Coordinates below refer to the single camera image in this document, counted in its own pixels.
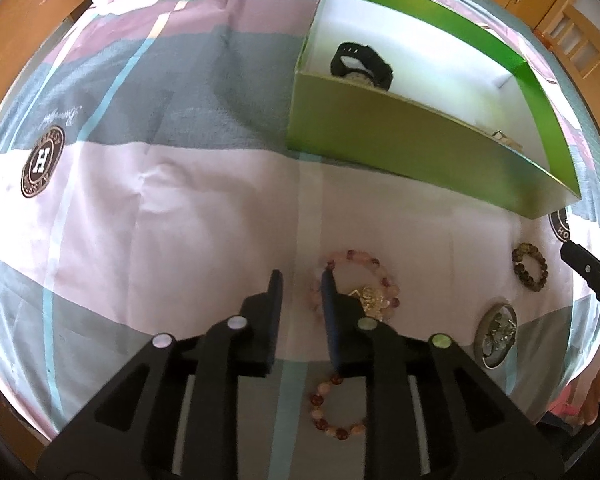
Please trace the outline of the pink bead bracelet gold charm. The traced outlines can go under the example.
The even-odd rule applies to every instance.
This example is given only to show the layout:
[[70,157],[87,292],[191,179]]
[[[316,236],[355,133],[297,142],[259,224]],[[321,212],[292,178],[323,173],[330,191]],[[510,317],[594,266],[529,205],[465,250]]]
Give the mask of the pink bead bracelet gold charm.
[[308,309],[317,320],[324,320],[322,274],[325,270],[363,270],[367,280],[351,288],[347,295],[357,299],[366,316],[380,322],[389,322],[400,307],[400,287],[380,260],[369,252],[346,249],[330,252],[320,260],[309,288]]

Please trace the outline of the beige band in box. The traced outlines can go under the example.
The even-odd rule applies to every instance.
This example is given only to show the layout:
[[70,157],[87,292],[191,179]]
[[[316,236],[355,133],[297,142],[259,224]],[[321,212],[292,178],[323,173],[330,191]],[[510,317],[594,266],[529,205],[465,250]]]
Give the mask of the beige band in box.
[[510,136],[506,136],[506,134],[501,129],[491,128],[483,122],[478,122],[477,128],[480,129],[483,133],[490,136],[490,138],[492,138],[493,140],[498,141],[498,143],[501,143],[505,146],[508,146],[512,150],[515,150],[517,152],[522,152],[524,150],[520,143],[518,143]]

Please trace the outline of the plaid bed quilt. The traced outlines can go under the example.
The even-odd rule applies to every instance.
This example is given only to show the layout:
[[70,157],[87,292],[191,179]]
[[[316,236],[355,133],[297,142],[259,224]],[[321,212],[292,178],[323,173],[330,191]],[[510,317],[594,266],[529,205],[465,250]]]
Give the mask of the plaid bed quilt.
[[[566,76],[512,18],[432,0],[540,78],[567,140],[576,240],[600,258],[600,140]],[[116,0],[88,11],[0,119],[0,390],[53,438],[151,334],[193,336],[285,278],[273,375],[245,383],[249,479],[357,479],[360,441],[309,423],[327,370],[309,288],[330,252],[377,257],[405,335],[469,349],[492,300],[519,338],[491,374],[540,417],[600,353],[600,303],[558,258],[547,217],[287,145],[318,0]]]

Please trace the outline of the wooden bed footboard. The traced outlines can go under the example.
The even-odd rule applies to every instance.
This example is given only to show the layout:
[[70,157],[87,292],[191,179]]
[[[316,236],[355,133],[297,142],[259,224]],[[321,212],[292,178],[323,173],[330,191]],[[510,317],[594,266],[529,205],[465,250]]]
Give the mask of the wooden bed footboard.
[[575,3],[556,0],[534,33],[558,58],[600,127],[600,30]]

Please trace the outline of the green cardboard box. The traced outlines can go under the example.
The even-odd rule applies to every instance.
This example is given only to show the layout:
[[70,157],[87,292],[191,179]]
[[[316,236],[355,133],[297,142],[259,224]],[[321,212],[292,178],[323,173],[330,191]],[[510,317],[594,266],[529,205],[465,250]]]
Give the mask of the green cardboard box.
[[[389,91],[334,77],[338,46],[372,47]],[[517,152],[477,128],[522,145]],[[301,48],[286,136],[294,151],[448,188],[529,219],[577,203],[576,167],[531,66],[432,0],[318,0]]]

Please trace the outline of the black wrist watch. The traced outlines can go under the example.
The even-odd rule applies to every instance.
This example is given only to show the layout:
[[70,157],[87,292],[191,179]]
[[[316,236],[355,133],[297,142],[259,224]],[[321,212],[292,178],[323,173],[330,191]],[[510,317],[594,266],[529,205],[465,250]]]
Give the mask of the black wrist watch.
[[392,67],[370,46],[343,42],[332,57],[330,74],[373,88],[389,91],[393,82]]

